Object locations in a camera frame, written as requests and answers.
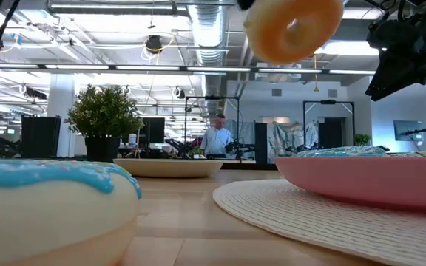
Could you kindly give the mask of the black ribbed panel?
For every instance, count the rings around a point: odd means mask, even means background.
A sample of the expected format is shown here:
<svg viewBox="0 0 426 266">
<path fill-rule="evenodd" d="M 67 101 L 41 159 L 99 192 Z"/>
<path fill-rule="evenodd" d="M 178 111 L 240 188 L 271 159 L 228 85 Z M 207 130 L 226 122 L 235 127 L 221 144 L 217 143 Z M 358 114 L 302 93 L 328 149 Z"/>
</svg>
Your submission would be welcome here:
<svg viewBox="0 0 426 266">
<path fill-rule="evenodd" d="M 23 158 L 47 159 L 55 158 L 58 150 L 58 139 L 61 117 L 21 117 L 21 145 Z"/>
</svg>

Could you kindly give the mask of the light blue frosted donut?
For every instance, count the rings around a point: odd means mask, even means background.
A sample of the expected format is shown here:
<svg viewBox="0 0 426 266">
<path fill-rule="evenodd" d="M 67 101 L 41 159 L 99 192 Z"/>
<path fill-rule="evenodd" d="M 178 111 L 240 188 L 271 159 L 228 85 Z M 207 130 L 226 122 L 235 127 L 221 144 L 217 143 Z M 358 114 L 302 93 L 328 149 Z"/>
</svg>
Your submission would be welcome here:
<svg viewBox="0 0 426 266">
<path fill-rule="evenodd" d="M 384 157 L 386 151 L 376 146 L 343 146 L 338 148 L 301 151 L 297 157 Z"/>
</svg>

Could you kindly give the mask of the black rig frame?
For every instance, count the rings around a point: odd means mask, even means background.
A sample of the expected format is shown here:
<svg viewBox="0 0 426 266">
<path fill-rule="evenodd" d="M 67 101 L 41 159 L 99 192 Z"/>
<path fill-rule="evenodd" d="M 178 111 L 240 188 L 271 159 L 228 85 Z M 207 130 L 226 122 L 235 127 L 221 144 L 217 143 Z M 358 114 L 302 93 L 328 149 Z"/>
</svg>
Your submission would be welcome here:
<svg viewBox="0 0 426 266">
<path fill-rule="evenodd" d="M 342 100 L 304 100 L 302 122 L 304 143 L 315 137 L 310 146 L 336 148 L 355 144 L 355 103 Z"/>
<path fill-rule="evenodd" d="M 208 101 L 216 101 L 216 102 L 219 102 L 219 101 L 222 101 L 222 100 L 224 100 L 224 101 L 226 101 L 226 100 L 231 100 L 231 99 L 234 99 L 234 100 L 236 100 L 237 101 L 237 103 L 239 104 L 239 98 L 237 98 L 237 97 L 221 97 L 221 96 L 214 96 L 214 95 L 211 95 L 211 96 L 205 96 L 205 97 L 197 97 L 197 96 L 195 96 L 195 97 L 186 97 L 186 99 L 185 99 L 185 117 L 186 117 L 186 115 L 187 115 L 187 107 L 189 107 L 188 106 L 188 102 L 189 102 L 189 100 L 190 99 L 195 99 L 195 100 L 204 100 L 205 102 L 208 102 Z M 213 127 L 213 125 L 214 125 L 214 122 L 215 122 L 215 119 L 216 119 L 216 117 L 217 117 L 217 115 L 218 114 L 223 114 L 223 113 L 217 113 L 215 116 L 214 116 L 214 120 L 213 120 L 213 124 L 211 124 L 210 125 L 210 127 L 208 127 L 207 129 L 209 129 L 209 128 L 211 128 L 211 127 Z M 232 138 L 233 139 L 233 141 L 232 142 L 230 142 L 227 146 L 226 146 L 226 150 L 227 150 L 227 154 L 231 154 L 233 151 L 234 151 L 234 138 Z"/>
</svg>

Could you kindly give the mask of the blue frosted sprinkle donut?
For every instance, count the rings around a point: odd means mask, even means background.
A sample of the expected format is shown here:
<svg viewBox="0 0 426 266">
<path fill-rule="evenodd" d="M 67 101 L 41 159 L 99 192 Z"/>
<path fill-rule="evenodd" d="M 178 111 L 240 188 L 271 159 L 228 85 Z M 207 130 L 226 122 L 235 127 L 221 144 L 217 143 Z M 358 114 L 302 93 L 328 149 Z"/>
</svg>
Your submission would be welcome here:
<svg viewBox="0 0 426 266">
<path fill-rule="evenodd" d="M 0 266 L 115 266 L 141 197 L 112 163 L 0 159 Z"/>
</svg>

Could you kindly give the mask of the person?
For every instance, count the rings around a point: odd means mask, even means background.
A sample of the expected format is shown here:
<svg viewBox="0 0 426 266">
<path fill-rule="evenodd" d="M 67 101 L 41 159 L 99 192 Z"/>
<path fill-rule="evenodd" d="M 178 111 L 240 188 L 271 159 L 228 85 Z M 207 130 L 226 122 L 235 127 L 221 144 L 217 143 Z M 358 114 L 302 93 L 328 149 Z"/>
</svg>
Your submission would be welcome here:
<svg viewBox="0 0 426 266">
<path fill-rule="evenodd" d="M 213 127 L 206 130 L 200 149 L 208 159 L 226 158 L 226 146 L 233 141 L 231 132 L 224 127 L 226 118 L 223 114 L 218 114 Z"/>
</svg>

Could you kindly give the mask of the green potted plant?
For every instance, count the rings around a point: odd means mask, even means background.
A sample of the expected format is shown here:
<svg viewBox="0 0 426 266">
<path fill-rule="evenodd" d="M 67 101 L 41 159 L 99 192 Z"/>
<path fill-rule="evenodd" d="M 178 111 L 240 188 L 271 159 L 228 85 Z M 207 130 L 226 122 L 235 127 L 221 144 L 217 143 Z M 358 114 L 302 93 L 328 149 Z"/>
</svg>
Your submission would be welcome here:
<svg viewBox="0 0 426 266">
<path fill-rule="evenodd" d="M 143 127 L 137 110 L 125 86 L 89 84 L 76 96 L 64 122 L 70 132 L 83 136 L 88 160 L 111 163 L 118 157 L 122 137 Z"/>
</svg>

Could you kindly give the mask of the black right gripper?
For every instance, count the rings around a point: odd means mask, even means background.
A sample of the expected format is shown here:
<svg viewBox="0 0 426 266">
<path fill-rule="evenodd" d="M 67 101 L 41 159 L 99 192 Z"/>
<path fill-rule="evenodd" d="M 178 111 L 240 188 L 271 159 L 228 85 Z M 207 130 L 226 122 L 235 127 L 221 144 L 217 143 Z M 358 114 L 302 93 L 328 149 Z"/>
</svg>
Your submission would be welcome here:
<svg viewBox="0 0 426 266">
<path fill-rule="evenodd" d="M 426 84 L 426 20 L 381 20 L 368 29 L 368 44 L 379 50 L 379 65 L 365 91 L 371 100 Z"/>
</svg>

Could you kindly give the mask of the silver air duct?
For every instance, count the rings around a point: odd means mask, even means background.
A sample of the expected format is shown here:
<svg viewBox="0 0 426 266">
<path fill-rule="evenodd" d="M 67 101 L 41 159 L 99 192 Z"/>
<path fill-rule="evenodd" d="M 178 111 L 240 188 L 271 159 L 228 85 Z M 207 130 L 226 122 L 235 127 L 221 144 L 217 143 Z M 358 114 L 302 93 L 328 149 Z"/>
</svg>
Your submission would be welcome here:
<svg viewBox="0 0 426 266">
<path fill-rule="evenodd" d="M 189 15 L 192 20 L 192 36 L 197 56 L 197 64 L 202 67 L 223 67 L 226 52 L 226 7 L 220 5 L 190 5 Z M 225 96 L 224 78 L 219 75 L 201 75 L 201 89 L 203 96 Z M 205 100 L 206 111 L 210 115 L 224 106 L 224 100 Z"/>
</svg>

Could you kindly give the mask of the black aluminium table frame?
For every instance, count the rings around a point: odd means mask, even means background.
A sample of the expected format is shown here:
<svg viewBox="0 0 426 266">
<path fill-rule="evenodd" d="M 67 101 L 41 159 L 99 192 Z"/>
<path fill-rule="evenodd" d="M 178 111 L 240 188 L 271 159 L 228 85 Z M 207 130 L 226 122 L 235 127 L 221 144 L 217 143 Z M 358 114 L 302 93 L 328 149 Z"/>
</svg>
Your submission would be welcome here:
<svg viewBox="0 0 426 266">
<path fill-rule="evenodd" d="M 221 170 L 247 170 L 247 171 L 276 171 L 275 164 L 256 164 L 256 163 L 228 163 L 221 166 Z"/>
</svg>

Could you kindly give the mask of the pink round plate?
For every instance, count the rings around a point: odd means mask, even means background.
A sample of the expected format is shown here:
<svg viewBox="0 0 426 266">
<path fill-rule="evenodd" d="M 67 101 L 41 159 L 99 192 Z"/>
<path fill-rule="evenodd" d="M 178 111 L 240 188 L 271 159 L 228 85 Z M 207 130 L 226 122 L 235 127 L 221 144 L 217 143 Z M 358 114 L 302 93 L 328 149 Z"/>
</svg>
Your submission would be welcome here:
<svg viewBox="0 0 426 266">
<path fill-rule="evenodd" d="M 426 157 L 278 157 L 291 184 L 360 205 L 426 213 Z"/>
</svg>

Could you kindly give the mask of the grey wall monitor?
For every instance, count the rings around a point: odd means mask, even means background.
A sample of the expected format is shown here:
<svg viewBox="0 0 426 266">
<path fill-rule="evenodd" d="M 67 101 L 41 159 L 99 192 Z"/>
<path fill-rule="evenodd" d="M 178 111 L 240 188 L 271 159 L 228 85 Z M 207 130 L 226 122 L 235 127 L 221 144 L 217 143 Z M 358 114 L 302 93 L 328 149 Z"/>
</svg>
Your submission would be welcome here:
<svg viewBox="0 0 426 266">
<path fill-rule="evenodd" d="M 424 139 L 421 121 L 395 120 L 393 127 L 396 141 L 421 141 Z"/>
</svg>

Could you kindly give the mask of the white frosted blue-drizzle donut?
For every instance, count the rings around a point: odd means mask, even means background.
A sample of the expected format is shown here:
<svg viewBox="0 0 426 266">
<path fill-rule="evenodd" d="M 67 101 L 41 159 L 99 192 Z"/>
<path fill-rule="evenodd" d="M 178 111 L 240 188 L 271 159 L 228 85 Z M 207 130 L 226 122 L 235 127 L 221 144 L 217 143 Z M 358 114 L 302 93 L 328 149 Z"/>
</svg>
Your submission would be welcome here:
<svg viewBox="0 0 426 266">
<path fill-rule="evenodd" d="M 313 55 L 337 31 L 342 0 L 254 0 L 244 22 L 254 54 L 270 64 Z"/>
</svg>

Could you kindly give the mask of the black ceiling device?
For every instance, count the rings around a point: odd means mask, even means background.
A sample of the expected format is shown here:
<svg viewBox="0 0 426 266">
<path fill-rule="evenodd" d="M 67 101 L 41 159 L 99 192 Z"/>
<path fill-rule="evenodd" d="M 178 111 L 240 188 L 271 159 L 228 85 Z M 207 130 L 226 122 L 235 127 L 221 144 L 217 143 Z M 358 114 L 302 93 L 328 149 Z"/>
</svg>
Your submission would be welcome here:
<svg viewBox="0 0 426 266">
<path fill-rule="evenodd" d="M 162 51 L 163 46 L 159 35 L 150 35 L 145 43 L 146 51 L 151 54 L 158 54 Z"/>
</svg>

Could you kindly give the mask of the white woven round placemat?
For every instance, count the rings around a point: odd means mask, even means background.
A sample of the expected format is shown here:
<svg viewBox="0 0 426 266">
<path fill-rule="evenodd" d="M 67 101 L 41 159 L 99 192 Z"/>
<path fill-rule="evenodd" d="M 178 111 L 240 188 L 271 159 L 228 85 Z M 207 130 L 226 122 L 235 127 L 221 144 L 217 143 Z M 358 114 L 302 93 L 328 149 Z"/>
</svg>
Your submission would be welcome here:
<svg viewBox="0 0 426 266">
<path fill-rule="evenodd" d="M 237 181 L 212 196 L 228 214 L 289 239 L 393 266 L 426 266 L 426 214 L 339 202 L 284 179 Z"/>
</svg>

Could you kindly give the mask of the beige round plate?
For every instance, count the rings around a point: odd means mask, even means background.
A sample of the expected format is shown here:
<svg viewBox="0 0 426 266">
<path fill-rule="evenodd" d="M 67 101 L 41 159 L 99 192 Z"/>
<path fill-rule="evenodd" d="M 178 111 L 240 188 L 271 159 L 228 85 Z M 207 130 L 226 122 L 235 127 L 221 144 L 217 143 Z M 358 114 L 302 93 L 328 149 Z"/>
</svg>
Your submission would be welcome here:
<svg viewBox="0 0 426 266">
<path fill-rule="evenodd" d="M 117 158 L 113 161 L 134 177 L 150 178 L 203 178 L 216 174 L 223 166 L 222 160 Z"/>
</svg>

